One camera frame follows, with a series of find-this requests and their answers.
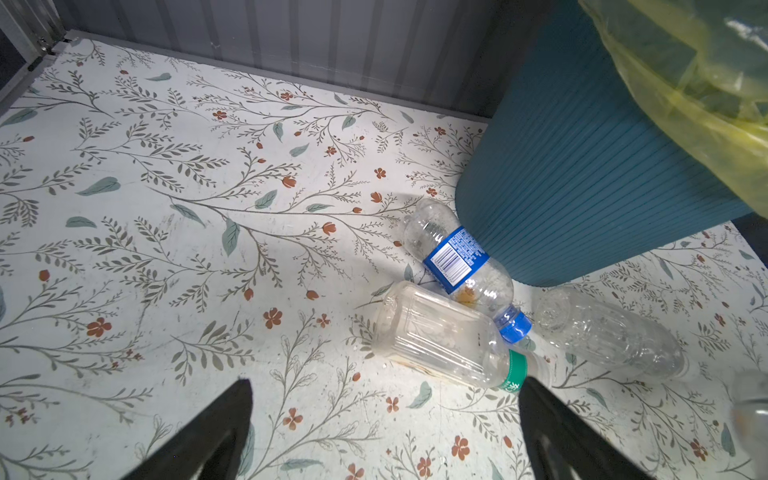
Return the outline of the clear bottle white cap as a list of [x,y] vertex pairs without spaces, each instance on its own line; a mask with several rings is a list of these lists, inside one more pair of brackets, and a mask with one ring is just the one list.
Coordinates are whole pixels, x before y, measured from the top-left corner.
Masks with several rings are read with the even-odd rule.
[[700,375],[666,327],[574,288],[538,295],[533,323],[552,346],[628,377],[690,382]]

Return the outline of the clear bottle orange label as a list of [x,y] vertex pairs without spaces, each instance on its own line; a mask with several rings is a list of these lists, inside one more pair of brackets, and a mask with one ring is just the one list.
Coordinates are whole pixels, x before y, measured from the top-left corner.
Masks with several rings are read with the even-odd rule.
[[744,371],[732,385],[731,417],[739,445],[752,460],[757,479],[767,478],[767,374]]

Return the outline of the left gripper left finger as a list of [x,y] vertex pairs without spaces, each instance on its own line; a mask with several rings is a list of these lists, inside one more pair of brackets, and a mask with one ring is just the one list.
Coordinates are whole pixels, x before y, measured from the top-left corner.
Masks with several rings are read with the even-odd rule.
[[127,479],[234,479],[253,409],[251,382],[239,379]]

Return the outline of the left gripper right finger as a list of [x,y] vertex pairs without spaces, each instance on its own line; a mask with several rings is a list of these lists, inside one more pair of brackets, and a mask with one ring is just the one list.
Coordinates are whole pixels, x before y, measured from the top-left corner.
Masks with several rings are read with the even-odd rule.
[[649,477],[537,379],[525,379],[518,403],[520,425],[534,478]]

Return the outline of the clear square bottle green band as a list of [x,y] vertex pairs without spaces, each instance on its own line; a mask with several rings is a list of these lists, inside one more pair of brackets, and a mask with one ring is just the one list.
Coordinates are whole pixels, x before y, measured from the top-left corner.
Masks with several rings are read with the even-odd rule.
[[511,349],[489,317],[407,281],[385,295],[372,349],[382,358],[468,387],[516,393],[528,378],[551,384],[547,362]]

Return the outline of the clear bottle blue label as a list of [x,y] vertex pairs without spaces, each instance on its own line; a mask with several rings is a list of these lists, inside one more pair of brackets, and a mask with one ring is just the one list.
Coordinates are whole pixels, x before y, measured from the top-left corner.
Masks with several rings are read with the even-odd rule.
[[507,343],[530,333],[531,320],[514,304],[513,280],[447,205],[419,200],[404,220],[402,243],[452,300],[490,317]]

